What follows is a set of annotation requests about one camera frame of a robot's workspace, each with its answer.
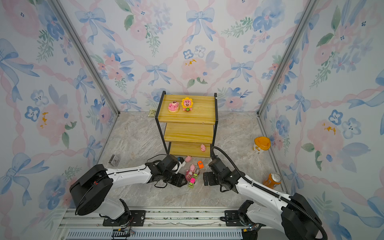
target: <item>shelf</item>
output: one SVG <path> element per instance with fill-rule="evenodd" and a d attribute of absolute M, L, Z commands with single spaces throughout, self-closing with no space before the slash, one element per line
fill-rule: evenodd
<path fill-rule="evenodd" d="M 190 112 L 183 111 L 181 106 L 182 99 L 186 97 L 192 98 L 193 101 Z M 179 102 L 180 110 L 177 113 L 168 111 L 168 106 L 172 101 Z M 165 94 L 157 119 L 159 122 L 214 125 L 216 121 L 215 97 Z"/>
<path fill-rule="evenodd" d="M 201 143 L 191 142 L 173 142 L 170 146 L 169 153 L 175 156 L 191 156 L 210 158 L 211 150 L 209 145 L 205 145 L 206 151 L 200 149 Z"/>
<path fill-rule="evenodd" d="M 167 123 L 164 140 L 166 142 L 195 142 L 211 144 L 214 127 L 206 124 Z"/>

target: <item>orange lid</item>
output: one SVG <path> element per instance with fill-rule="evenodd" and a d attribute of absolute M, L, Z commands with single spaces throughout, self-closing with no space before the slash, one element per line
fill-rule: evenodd
<path fill-rule="evenodd" d="M 267 137 L 257 137 L 255 138 L 255 144 L 261 150 L 267 151 L 271 147 L 271 140 Z"/>

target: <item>marble floor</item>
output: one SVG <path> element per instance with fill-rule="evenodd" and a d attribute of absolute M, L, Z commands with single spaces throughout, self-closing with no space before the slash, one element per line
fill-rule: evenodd
<path fill-rule="evenodd" d="M 165 123 L 161 123 L 161 126 L 164 131 Z M 255 112 L 219 112 L 215 145 L 223 149 L 241 171 L 254 180 L 262 182 L 275 169 L 268 152 L 260 155 L 253 152 L 253 140 L 258 136 L 262 136 L 262 132 Z M 164 154 L 165 150 L 154 117 L 148 117 L 148 112 L 122 112 L 99 163 L 106 168 L 115 168 L 108 163 L 110 157 L 115 154 L 120 158 L 118 168 L 135 167 L 161 153 Z M 229 169 L 233 170 L 233 166 L 221 153 L 215 151 L 215 154 Z M 151 161 L 162 159 L 163 156 L 159 156 Z M 177 188 L 170 184 L 164 189 L 154 187 L 154 183 L 134 184 L 112 190 L 107 197 L 122 198 L 128 206 L 140 207 L 239 207 L 248 199 L 233 191 L 221 193 L 219 185 L 204 186 L 202 173 L 210 171 L 208 158 L 193 157 L 180 172 L 185 173 L 191 164 L 197 166 L 200 160 L 204 168 L 193 189 L 187 186 Z M 276 187 L 276 190 L 282 191 L 280 186 Z"/>

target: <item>black metal frame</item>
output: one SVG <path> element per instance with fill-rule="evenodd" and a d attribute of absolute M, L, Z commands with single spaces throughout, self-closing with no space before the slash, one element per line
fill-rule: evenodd
<path fill-rule="evenodd" d="M 166 95 L 166 94 L 167 93 L 165 91 L 163 91 L 162 94 L 161 94 L 159 106 L 157 107 L 157 111 L 156 111 L 156 115 L 155 115 L 155 121 L 156 121 L 156 124 L 157 124 L 157 128 L 159 129 L 159 132 L 160 132 L 161 141 L 163 141 L 164 149 L 165 149 L 166 153 L 169 154 L 171 142 L 169 142 L 168 148 L 167 148 L 167 144 L 166 144 L 166 142 L 164 140 L 165 130 L 164 130 L 164 133 L 161 131 L 160 122 L 159 122 L 159 119 L 158 119 L 159 113 L 160 113 L 161 104 L 163 103 L 164 95 Z M 214 126 L 214 137 L 212 139 L 211 147 L 215 145 L 217 124 L 218 124 L 217 93 L 214 94 L 214 97 L 215 97 L 215 116 L 216 116 L 216 120 L 215 120 L 215 126 Z"/>

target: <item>wall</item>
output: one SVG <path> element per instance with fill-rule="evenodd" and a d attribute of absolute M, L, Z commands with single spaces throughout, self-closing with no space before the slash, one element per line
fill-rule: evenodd
<path fill-rule="evenodd" d="M 0 11 L 0 239 L 51 239 L 116 117 L 45 1 Z"/>
<path fill-rule="evenodd" d="M 163 90 L 256 111 L 307 0 L 61 3 L 122 111 L 157 108 Z"/>
<path fill-rule="evenodd" d="M 321 0 L 262 116 L 291 193 L 328 239 L 384 239 L 383 10 Z"/>

